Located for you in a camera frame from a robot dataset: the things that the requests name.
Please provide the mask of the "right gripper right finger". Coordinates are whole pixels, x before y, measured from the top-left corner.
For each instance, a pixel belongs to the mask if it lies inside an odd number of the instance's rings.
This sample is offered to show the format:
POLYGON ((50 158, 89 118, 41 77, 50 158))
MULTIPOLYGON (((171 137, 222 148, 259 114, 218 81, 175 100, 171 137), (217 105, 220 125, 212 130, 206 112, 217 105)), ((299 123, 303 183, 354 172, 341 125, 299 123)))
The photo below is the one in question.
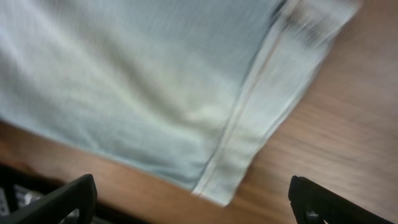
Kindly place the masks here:
POLYGON ((392 224, 305 177, 291 178, 288 198, 298 224, 392 224))

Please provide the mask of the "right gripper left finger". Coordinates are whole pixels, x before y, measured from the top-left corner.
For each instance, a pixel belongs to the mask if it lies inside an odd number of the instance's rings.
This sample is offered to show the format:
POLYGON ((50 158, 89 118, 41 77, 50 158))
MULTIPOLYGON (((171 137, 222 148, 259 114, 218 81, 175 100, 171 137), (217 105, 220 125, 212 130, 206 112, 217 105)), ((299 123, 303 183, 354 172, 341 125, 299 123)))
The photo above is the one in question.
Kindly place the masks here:
POLYGON ((3 224, 60 223, 78 210, 78 224, 90 224, 95 212, 97 191, 94 178, 85 174, 48 195, 1 218, 3 224))

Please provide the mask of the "light blue denim shorts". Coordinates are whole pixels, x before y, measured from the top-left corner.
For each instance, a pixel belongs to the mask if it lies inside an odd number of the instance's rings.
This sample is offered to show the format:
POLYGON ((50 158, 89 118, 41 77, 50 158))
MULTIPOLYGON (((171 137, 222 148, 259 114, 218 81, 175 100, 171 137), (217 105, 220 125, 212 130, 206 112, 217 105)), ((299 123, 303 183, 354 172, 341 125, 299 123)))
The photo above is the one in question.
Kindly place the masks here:
POLYGON ((1 2, 1 119, 226 206, 359 1, 1 2))

